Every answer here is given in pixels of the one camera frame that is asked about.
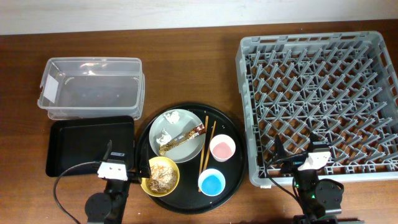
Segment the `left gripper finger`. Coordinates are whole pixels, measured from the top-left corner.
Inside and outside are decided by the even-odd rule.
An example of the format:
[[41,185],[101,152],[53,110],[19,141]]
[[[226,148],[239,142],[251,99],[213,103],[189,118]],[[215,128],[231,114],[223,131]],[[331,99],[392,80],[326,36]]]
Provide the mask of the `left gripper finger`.
[[150,178],[151,169],[149,164],[148,145],[145,144],[141,148],[141,155],[139,161],[139,176],[141,178]]
[[107,144],[107,150],[105,152],[105,155],[103,157],[103,162],[106,162],[108,160],[109,155],[111,154],[112,151],[112,140],[109,140],[108,144]]

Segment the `yellow bowl with food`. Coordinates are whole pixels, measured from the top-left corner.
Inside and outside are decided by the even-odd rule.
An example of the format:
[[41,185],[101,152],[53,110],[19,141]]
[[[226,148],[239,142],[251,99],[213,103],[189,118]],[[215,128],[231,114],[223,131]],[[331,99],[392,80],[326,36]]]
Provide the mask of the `yellow bowl with food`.
[[143,178],[141,188],[153,197],[164,197],[173,192],[180,180],[180,171],[174,161],[167,157],[149,160],[150,177]]

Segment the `white tissue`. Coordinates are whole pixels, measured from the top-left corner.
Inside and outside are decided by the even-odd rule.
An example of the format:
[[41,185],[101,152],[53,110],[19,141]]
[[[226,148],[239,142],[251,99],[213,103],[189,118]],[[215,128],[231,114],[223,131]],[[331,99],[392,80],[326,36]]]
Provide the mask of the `white tissue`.
[[180,120],[178,111],[164,113],[163,116],[170,124],[175,124]]
[[159,144],[159,146],[166,145],[171,140],[172,140],[171,135],[165,129],[163,129],[156,138],[156,142]]

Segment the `grey plate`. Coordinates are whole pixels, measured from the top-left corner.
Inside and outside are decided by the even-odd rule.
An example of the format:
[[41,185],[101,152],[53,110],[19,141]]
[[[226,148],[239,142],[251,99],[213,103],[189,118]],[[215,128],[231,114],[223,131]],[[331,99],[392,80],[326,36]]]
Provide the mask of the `grey plate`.
[[[180,115],[180,120],[175,124],[170,124],[163,116],[164,113],[178,111]],[[161,113],[152,123],[149,131],[149,144],[153,152],[160,156],[159,154],[159,144],[156,142],[156,138],[165,129],[172,137],[172,139],[177,136],[188,132],[199,124],[203,124],[203,121],[194,113],[189,110],[183,109],[172,109]],[[165,157],[173,160],[175,163],[187,162],[193,159],[197,154],[200,153],[203,145],[205,143],[204,134],[191,139],[165,153]]]

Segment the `blue cup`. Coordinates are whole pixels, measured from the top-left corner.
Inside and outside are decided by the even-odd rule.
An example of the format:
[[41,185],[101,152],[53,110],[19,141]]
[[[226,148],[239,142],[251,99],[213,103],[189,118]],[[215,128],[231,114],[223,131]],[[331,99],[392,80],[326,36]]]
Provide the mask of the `blue cup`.
[[215,197],[224,191],[226,179],[217,169],[207,169],[198,178],[200,191],[210,197]]

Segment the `brown gold snack wrapper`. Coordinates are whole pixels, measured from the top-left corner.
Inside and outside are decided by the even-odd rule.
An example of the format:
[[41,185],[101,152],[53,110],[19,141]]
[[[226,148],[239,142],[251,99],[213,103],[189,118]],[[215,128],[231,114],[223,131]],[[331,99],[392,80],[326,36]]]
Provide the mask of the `brown gold snack wrapper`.
[[194,139],[202,134],[206,133],[205,125],[199,124],[198,126],[194,127],[193,129],[189,130],[188,132],[177,136],[176,138],[170,140],[168,143],[159,147],[159,154],[164,156],[166,152],[170,151],[171,149],[191,140]]

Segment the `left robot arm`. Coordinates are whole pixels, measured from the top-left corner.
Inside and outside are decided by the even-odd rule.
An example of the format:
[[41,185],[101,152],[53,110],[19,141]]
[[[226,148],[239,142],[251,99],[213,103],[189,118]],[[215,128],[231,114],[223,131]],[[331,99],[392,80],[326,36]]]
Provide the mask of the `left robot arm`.
[[113,150],[113,144],[109,141],[97,174],[106,181],[106,187],[86,201],[87,222],[121,223],[130,185],[141,184],[150,177],[148,146],[118,152]]

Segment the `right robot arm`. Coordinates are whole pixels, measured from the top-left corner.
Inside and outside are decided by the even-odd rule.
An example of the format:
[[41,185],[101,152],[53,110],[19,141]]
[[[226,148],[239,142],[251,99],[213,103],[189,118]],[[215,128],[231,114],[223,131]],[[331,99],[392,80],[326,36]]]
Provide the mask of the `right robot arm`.
[[362,223],[362,220],[339,220],[344,185],[332,179],[320,179],[317,172],[326,166],[330,156],[330,143],[310,133],[310,144],[305,152],[289,156],[277,135],[274,139],[272,160],[267,167],[278,165],[282,174],[291,174],[292,196],[302,209],[293,217],[297,224]]

